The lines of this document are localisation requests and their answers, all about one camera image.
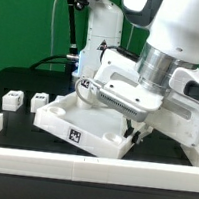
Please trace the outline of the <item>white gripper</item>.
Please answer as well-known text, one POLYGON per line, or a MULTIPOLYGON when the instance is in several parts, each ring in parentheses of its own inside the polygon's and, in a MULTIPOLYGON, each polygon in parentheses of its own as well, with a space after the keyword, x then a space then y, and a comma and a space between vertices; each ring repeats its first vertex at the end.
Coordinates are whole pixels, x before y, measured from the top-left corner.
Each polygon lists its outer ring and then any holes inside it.
POLYGON ((108 49, 104 51, 101 67, 94 77, 103 84, 120 80, 134 87, 140 85, 163 97, 160 108, 149 113, 134 129, 131 119, 126 119, 123 137, 134 132, 132 142, 139 144, 155 128, 189 148, 199 145, 199 69, 178 67, 170 74, 151 65, 144 74, 137 69, 135 61, 108 49))

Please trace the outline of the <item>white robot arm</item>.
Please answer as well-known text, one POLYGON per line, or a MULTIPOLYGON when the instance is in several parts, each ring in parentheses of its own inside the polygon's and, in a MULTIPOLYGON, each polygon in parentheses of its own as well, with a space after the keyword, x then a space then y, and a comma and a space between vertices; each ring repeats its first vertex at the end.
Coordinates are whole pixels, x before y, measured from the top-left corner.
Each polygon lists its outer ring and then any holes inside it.
POLYGON ((148 37, 139 59, 105 62, 79 97, 145 123, 188 148, 199 145, 199 0, 123 0, 148 37))

